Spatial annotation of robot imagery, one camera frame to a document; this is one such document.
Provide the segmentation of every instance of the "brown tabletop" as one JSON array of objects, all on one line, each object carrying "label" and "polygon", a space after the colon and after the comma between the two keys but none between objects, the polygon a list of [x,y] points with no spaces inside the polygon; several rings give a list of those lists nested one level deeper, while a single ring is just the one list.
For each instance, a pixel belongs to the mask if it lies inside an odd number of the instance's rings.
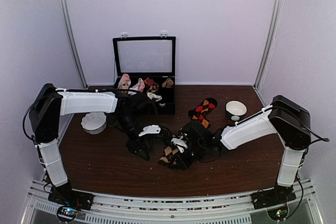
[{"label": "brown tabletop", "polygon": [[[262,104],[252,87],[176,86],[176,114],[160,115],[173,134],[189,121],[188,110],[204,98],[213,97],[218,107],[207,118],[213,132],[229,121],[225,104],[239,100],[247,116]],[[74,115],[60,145],[65,170],[74,189],[129,196],[185,197],[221,195],[274,186],[284,152],[277,135],[268,135],[232,150],[211,163],[195,162],[185,171],[157,164],[164,146],[156,142],[151,160],[128,152],[127,136],[113,127],[98,135],[86,133],[84,115]],[[141,116],[141,122],[156,123],[155,116]]]}]

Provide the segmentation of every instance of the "open box lid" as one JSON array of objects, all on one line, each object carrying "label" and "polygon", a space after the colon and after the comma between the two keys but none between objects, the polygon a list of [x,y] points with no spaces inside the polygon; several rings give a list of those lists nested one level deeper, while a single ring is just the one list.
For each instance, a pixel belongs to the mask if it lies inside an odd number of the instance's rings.
[{"label": "open box lid", "polygon": [[176,37],[113,38],[118,77],[175,76]]}]

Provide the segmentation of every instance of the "scalloped white bowl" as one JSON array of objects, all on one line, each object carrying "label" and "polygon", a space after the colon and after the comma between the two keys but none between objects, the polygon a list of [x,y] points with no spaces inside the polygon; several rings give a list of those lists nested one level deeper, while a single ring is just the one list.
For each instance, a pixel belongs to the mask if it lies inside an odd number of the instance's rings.
[{"label": "scalloped white bowl", "polygon": [[92,135],[99,134],[106,128],[106,115],[103,112],[91,112],[82,118],[83,129]]}]

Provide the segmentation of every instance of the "black box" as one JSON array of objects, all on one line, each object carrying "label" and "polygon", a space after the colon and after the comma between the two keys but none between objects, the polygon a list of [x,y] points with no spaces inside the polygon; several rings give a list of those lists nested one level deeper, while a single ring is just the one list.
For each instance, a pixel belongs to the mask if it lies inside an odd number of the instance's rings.
[{"label": "black box", "polygon": [[[124,73],[131,79],[131,87],[139,78],[147,77],[159,84],[155,93],[162,96],[156,102],[158,114],[175,114],[175,46],[176,37],[126,37],[114,38],[113,48],[118,78],[114,87]],[[163,88],[162,83],[172,79],[172,88]]]}]

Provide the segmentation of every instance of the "white wall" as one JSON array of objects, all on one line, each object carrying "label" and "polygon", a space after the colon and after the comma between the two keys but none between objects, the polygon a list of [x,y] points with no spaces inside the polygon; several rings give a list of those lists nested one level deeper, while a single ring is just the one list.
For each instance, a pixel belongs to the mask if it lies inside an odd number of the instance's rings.
[{"label": "white wall", "polygon": [[327,223],[335,223],[336,0],[285,0],[275,42],[261,96],[299,103],[313,130],[331,139],[310,147],[302,174],[311,177]]},{"label": "white wall", "polygon": [[111,38],[177,37],[180,84],[253,84],[274,0],[67,0],[89,84],[112,84]]},{"label": "white wall", "polygon": [[0,10],[0,223],[18,223],[30,183],[43,173],[23,114],[44,83],[80,82],[59,0],[0,0]]}]

